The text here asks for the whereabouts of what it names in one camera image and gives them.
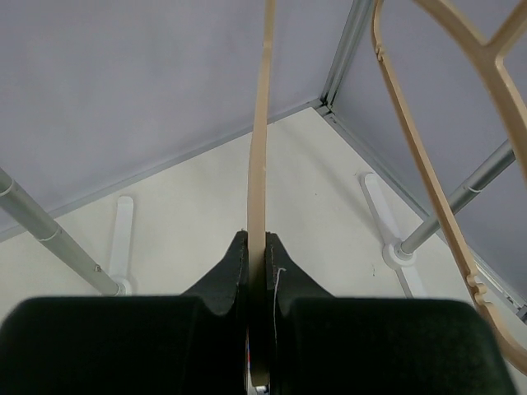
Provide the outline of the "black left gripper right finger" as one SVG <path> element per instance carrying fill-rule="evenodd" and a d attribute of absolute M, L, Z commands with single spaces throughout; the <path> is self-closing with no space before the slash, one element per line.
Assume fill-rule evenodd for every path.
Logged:
<path fill-rule="evenodd" d="M 268 234 L 273 394 L 514 394 L 488 324 L 457 300 L 331 295 Z"/>

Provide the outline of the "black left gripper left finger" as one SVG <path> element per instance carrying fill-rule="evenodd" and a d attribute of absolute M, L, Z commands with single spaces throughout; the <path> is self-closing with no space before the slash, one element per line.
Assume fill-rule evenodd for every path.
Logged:
<path fill-rule="evenodd" d="M 247 234 L 180 295 L 40 297 L 1 326 L 4 394 L 244 394 Z"/>

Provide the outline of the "beige hanger with dark shirt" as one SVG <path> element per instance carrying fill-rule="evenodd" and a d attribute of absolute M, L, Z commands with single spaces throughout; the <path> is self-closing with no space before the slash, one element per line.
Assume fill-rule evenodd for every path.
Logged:
<path fill-rule="evenodd" d="M 266 334 L 266 165 L 267 126 L 273 55 L 276 3 L 265 3 L 263 51 L 259 67 L 254 127 L 250 143 L 247 196 L 249 269 L 249 360 L 250 378 L 255 387 L 268 383 Z"/>

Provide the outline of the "beige plastic hanger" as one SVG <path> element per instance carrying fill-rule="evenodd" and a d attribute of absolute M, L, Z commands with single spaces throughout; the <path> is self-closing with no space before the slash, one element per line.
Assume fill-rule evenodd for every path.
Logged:
<path fill-rule="evenodd" d="M 501 350 L 520 372 L 526 348 L 485 299 L 476 258 L 519 293 L 526 292 L 525 66 L 513 57 L 526 43 L 523 1 L 378 1 L 371 19 L 375 60 L 418 173 L 459 272 Z M 496 199 L 456 219 L 445 195 L 499 137 L 510 145 L 514 174 Z"/>

